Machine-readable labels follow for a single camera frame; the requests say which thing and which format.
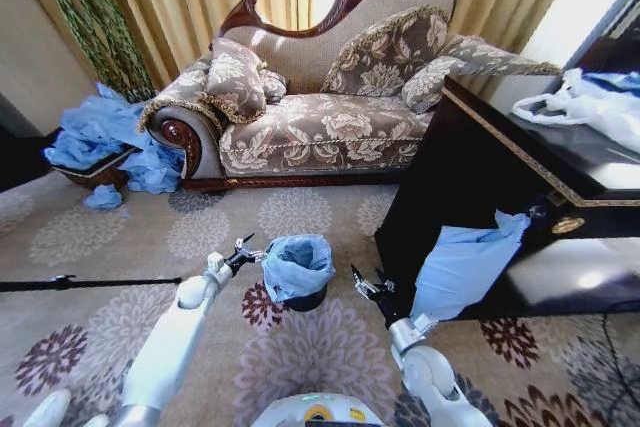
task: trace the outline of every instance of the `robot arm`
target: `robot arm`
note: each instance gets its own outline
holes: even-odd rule
[[[393,285],[372,284],[351,266],[356,290],[376,302],[391,335],[391,353],[402,372],[407,390],[419,397],[431,417],[432,427],[490,427],[489,420],[472,406],[455,382],[444,355],[425,345],[424,334],[437,322],[422,314],[414,323],[399,318],[393,307]]]
[[[110,426],[158,423],[160,412],[182,387],[213,300],[243,264],[262,256],[244,247],[250,237],[236,241],[229,259],[217,252],[209,254],[204,275],[178,286],[173,303],[158,319],[127,374],[122,407]]]

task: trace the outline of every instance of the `wall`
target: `wall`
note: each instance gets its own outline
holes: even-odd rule
[[[0,93],[43,135],[95,92],[37,0],[0,0]]]
[[[522,51],[565,66],[616,0],[554,0]]]

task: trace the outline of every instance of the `white robot body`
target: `white robot body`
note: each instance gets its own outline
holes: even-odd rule
[[[293,395],[272,402],[252,427],[301,427],[308,420],[383,425],[378,416],[359,399],[319,392]]]

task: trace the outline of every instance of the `blue plastic bag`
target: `blue plastic bag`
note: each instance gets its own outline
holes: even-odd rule
[[[336,273],[331,246],[322,235],[274,239],[262,261],[264,285],[273,302],[304,297],[322,289]]]
[[[115,209],[122,204],[122,194],[113,184],[99,185],[89,197],[84,199],[84,205],[92,209]]]
[[[154,141],[142,152],[129,155],[118,169],[129,174],[130,190],[160,194],[176,190],[181,164],[182,157],[177,151]]]
[[[525,214],[496,210],[497,229],[443,226],[420,269],[411,318],[452,319],[482,300],[520,248],[531,221]]]
[[[640,97],[640,72],[634,71],[628,74],[589,72],[583,74],[583,77],[603,89],[629,92]]]
[[[136,131],[144,102],[130,104],[109,87],[98,83],[97,95],[87,97],[77,109],[65,110],[53,147],[45,157],[54,165],[87,169],[110,154],[122,152],[126,145],[141,149],[129,155],[118,167],[129,174],[131,190],[152,194],[173,192],[180,181],[183,155]]]

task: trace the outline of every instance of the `carpet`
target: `carpet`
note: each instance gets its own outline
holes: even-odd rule
[[[372,235],[394,186],[126,193],[116,210],[82,205],[87,191],[57,173],[0,194],[3,280],[188,276],[206,255],[279,235],[321,233],[337,269],[327,298],[308,313],[268,299],[261,269],[244,266],[217,298],[189,376],[164,426],[247,426],[272,400],[296,393],[354,395],[389,425],[427,426],[403,390],[373,303],[353,289],[349,264],[380,267]],[[65,425],[113,413],[122,379],[173,286],[0,295],[0,426],[21,425],[51,391],[73,392]],[[640,393],[640,315],[613,315],[620,366]],[[450,360],[469,400],[494,425],[640,425],[622,392],[599,316],[507,318],[441,324],[430,344]],[[617,402],[606,419],[610,406]]]

